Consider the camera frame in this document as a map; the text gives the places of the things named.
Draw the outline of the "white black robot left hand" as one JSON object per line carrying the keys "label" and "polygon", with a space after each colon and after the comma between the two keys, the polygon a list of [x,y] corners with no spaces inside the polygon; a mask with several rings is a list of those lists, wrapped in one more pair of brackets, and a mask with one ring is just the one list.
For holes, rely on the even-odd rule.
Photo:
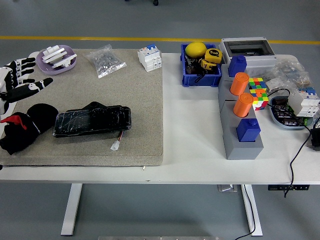
{"label": "white black robot left hand", "polygon": [[51,77],[40,81],[25,78],[34,72],[36,59],[21,58],[0,68],[0,114],[9,109],[10,103],[31,97],[53,82]]}

